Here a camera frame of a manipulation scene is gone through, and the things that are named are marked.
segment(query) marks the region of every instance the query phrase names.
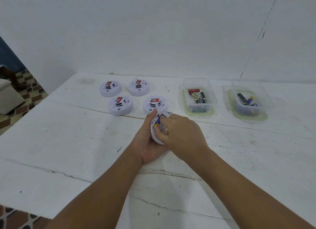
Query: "white stool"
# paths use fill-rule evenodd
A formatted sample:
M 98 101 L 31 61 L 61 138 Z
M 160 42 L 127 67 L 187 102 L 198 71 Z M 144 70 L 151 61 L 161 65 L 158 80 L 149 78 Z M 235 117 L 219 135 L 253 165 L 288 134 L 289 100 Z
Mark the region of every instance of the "white stool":
M 0 79 L 0 114 L 7 114 L 24 102 L 24 98 L 11 86 L 11 82 Z

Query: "white smoke detector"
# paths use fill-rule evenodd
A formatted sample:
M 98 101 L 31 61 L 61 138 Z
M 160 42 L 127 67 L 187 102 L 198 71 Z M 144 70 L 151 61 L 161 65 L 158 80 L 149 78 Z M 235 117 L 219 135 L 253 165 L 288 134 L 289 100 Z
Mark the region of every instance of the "white smoke detector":
M 122 91 L 122 86 L 117 81 L 108 81 L 102 83 L 99 90 L 103 97 L 112 97 L 119 94 Z
M 124 115 L 132 111 L 133 101 L 129 96 L 119 95 L 109 101 L 107 108 L 113 115 Z
M 142 96 L 149 92 L 149 83 L 143 79 L 137 79 L 129 83 L 128 90 L 133 96 Z
M 151 113 L 154 109 L 157 109 L 157 113 L 168 110 L 167 100 L 159 95 L 149 96 L 143 103 L 143 109 L 146 114 Z
M 169 117 L 170 115 L 172 114 L 172 112 L 161 112 L 161 113 L 158 113 L 156 115 L 156 117 L 151 121 L 151 124 L 150 124 L 150 134 L 151 134 L 151 138 L 156 142 L 156 143 L 159 143 L 161 145 L 164 145 L 164 143 L 162 141 L 160 141 L 157 137 L 156 137 L 156 133 L 155 133 L 155 130 L 154 130 L 154 127 L 158 127 L 160 129 L 160 131 L 168 134 L 168 129 L 166 128 L 165 125 L 163 125 L 161 122 L 160 122 L 160 117 Z

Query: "transparent container with green base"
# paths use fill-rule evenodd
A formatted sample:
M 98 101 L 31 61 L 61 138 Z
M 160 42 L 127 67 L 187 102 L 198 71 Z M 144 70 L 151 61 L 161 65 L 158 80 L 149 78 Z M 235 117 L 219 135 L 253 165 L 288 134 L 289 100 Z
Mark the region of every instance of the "transparent container with green base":
M 189 90 L 194 89 L 196 89 L 196 91 L 192 93 L 194 93 L 195 95 L 190 95 Z M 214 114 L 214 105 L 217 103 L 217 99 L 208 79 L 184 79 L 182 93 L 184 100 L 184 110 L 187 115 L 203 116 Z
M 239 119 L 264 121 L 273 103 L 259 82 L 233 80 L 228 91 L 233 115 Z

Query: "clear plastic container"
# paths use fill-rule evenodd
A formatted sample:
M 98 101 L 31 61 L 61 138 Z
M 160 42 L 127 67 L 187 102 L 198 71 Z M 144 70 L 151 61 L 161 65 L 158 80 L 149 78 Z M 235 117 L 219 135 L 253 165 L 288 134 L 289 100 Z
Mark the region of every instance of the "clear plastic container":
M 233 80 L 230 90 L 231 106 L 239 116 L 262 116 L 273 107 L 273 103 L 260 82 Z M 241 94 L 247 101 L 238 96 Z
M 208 79 L 184 79 L 183 88 L 185 112 L 188 115 L 214 114 L 213 106 L 217 103 L 217 99 Z M 203 103 L 196 103 L 196 100 L 198 99 L 189 94 L 189 89 L 199 89 L 199 92 L 194 93 L 198 95 L 201 99 L 201 92 L 203 92 L 205 95 L 206 103 L 205 101 Z

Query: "floor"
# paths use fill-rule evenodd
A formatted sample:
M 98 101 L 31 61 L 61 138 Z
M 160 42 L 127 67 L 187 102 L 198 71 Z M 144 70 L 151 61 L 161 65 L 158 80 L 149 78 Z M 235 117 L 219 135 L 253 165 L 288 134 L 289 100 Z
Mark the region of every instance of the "floor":
M 7 115 L 0 114 L 0 135 L 48 96 L 28 70 L 18 72 L 16 76 L 27 87 L 18 91 L 25 102 Z M 49 221 L 50 219 L 0 205 L 0 229 L 44 229 Z

